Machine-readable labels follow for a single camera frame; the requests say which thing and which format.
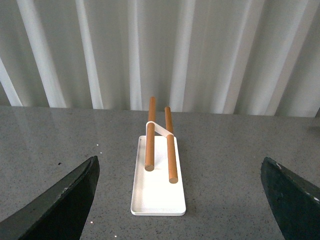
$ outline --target gray countertop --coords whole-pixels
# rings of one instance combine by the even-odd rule
[[[164,112],[156,117],[165,126]],[[82,240],[283,240],[260,180],[264,157],[320,186],[320,118],[173,112],[186,213],[134,216],[147,119],[145,111],[0,106],[0,221],[94,155],[100,177]]]

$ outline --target curtain fold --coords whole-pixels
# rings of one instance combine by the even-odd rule
[[[320,0],[3,0],[0,105],[315,117]]]

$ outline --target white rectangular base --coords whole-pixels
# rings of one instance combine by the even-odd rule
[[[167,138],[154,137],[154,170],[145,170],[146,136],[140,136],[133,180],[131,212],[140,216],[182,216],[186,212],[177,139],[174,138],[178,182],[169,182]]]

